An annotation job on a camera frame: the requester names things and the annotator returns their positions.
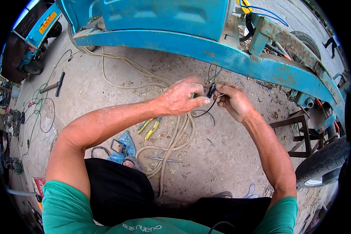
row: blue plastic bag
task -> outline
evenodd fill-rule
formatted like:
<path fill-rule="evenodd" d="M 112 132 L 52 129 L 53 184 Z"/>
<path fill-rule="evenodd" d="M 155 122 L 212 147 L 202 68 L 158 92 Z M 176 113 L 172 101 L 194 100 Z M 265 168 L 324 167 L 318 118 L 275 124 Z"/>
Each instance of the blue plastic bag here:
<path fill-rule="evenodd" d="M 126 146 L 126 153 L 127 156 L 131 156 L 135 158 L 136 150 L 134 142 L 129 134 L 129 131 L 126 131 L 120 138 L 117 139 L 119 142 Z M 125 159 L 126 155 L 123 153 L 122 155 L 118 154 L 117 152 L 113 151 L 113 154 L 107 158 L 107 160 L 122 164 L 122 161 Z"/>

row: pedestrian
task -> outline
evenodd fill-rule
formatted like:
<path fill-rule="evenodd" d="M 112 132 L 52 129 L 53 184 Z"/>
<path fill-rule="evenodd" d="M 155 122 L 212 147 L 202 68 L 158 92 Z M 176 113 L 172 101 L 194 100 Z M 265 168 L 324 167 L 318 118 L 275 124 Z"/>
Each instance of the pedestrian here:
<path fill-rule="evenodd" d="M 329 46 L 329 44 L 332 44 L 332 58 L 334 58 L 334 49 L 338 47 L 341 43 L 339 42 L 338 38 L 336 35 L 333 35 L 329 40 L 326 42 L 326 44 L 322 43 L 325 47 L 325 49 Z"/>
<path fill-rule="evenodd" d="M 273 129 L 237 85 L 216 84 L 214 95 L 225 94 L 215 97 L 216 103 L 251 135 L 273 186 L 272 198 L 235 199 L 230 192 L 222 192 L 200 198 L 187 208 L 162 207 L 154 203 L 146 175 L 134 169 L 135 160 L 122 165 L 101 158 L 84 159 L 86 149 L 130 126 L 158 116 L 184 115 L 209 104 L 202 84 L 203 80 L 190 76 L 155 99 L 94 110 L 69 123 L 61 131 L 47 166 L 44 232 L 293 233 L 298 213 L 293 164 Z"/>

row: blue wire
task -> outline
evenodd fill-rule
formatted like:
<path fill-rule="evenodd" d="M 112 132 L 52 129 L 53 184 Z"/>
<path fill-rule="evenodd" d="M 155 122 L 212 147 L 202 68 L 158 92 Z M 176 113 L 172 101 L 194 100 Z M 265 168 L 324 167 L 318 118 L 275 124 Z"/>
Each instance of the blue wire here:
<path fill-rule="evenodd" d="M 267 9 L 265 9 L 265 8 L 261 8 L 261 7 L 258 7 L 258 6 L 243 6 L 242 5 L 242 0 L 239 0 L 239 5 L 241 6 L 241 7 L 244 7 L 244 8 L 249 8 L 249 7 L 251 7 L 251 8 L 255 8 L 255 9 L 259 9 L 259 10 L 263 10 L 263 11 L 266 11 L 266 12 L 269 12 L 269 13 L 271 13 L 272 15 L 274 15 L 274 16 L 276 16 L 276 17 L 273 17 L 273 16 L 270 16 L 270 15 L 267 15 L 267 14 L 261 14 L 261 13 L 256 13 L 256 12 L 251 12 L 252 14 L 255 14 L 255 15 L 263 15 L 263 16 L 267 16 L 267 17 L 270 17 L 270 18 L 272 18 L 272 19 L 275 19 L 275 20 L 278 20 L 278 21 L 280 21 L 282 24 L 284 24 L 285 26 L 289 26 L 289 24 L 284 20 L 284 19 L 282 19 L 281 17 L 279 17 L 279 16 L 277 16 L 274 12 L 271 12 L 270 10 L 267 10 Z"/>
<path fill-rule="evenodd" d="M 249 194 L 250 194 L 250 192 L 251 192 L 251 186 L 252 186 L 252 185 L 253 185 L 253 191 L 252 191 L 252 194 L 249 196 Z M 252 184 L 250 184 L 250 187 L 248 188 L 248 193 L 247 193 L 246 196 L 244 196 L 244 198 L 249 199 L 249 198 L 253 197 L 254 195 L 257 195 L 257 197 L 260 197 L 259 194 L 254 194 L 254 192 L 255 192 L 255 184 L 252 183 Z"/>

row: man's left arm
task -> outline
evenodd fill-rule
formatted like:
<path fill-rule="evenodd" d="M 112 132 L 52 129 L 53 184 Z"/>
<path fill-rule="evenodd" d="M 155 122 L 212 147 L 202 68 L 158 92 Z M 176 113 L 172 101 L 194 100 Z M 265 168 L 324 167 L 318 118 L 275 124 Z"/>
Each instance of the man's left arm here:
<path fill-rule="evenodd" d="M 190 76 L 174 83 L 156 99 L 115 105 L 89 112 L 68 124 L 60 133 L 48 161 L 46 181 L 57 180 L 81 191 L 90 199 L 90 182 L 84 164 L 86 149 L 147 119 L 182 115 L 210 103 L 207 97 L 192 98 L 204 91 L 201 79 Z"/>

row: wheel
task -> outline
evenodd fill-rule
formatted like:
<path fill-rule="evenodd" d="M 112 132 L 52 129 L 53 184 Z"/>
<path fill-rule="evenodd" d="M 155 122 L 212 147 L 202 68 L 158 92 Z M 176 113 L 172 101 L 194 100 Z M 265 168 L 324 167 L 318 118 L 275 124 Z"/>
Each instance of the wheel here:
<path fill-rule="evenodd" d="M 69 34 L 69 38 L 71 40 L 71 43 L 73 43 L 73 45 L 75 47 L 77 47 L 77 49 L 79 49 L 80 51 L 84 51 L 82 49 L 82 47 L 78 46 L 75 44 L 75 41 L 73 39 L 73 35 L 71 34 L 71 25 L 68 23 L 68 34 Z M 98 48 L 97 46 L 86 46 L 86 48 L 89 50 L 89 51 L 94 51 L 96 48 Z"/>
<path fill-rule="evenodd" d="M 350 150 L 350 143 L 346 140 L 346 136 L 342 136 L 315 152 L 296 169 L 296 186 L 316 188 L 335 182 L 338 172 L 335 170 L 344 164 Z"/>
<path fill-rule="evenodd" d="M 23 69 L 30 74 L 39 75 L 43 72 L 43 64 L 35 59 L 32 59 L 30 63 L 23 65 Z"/>
<path fill-rule="evenodd" d="M 301 31 L 292 31 L 291 33 L 294 34 L 301 42 L 303 42 L 303 44 L 305 44 L 308 49 L 310 49 L 317 56 L 317 58 L 321 60 L 320 50 L 310 35 Z"/>
<path fill-rule="evenodd" d="M 59 21 L 52 26 L 51 30 L 48 33 L 48 37 L 58 37 L 61 34 L 62 25 Z"/>

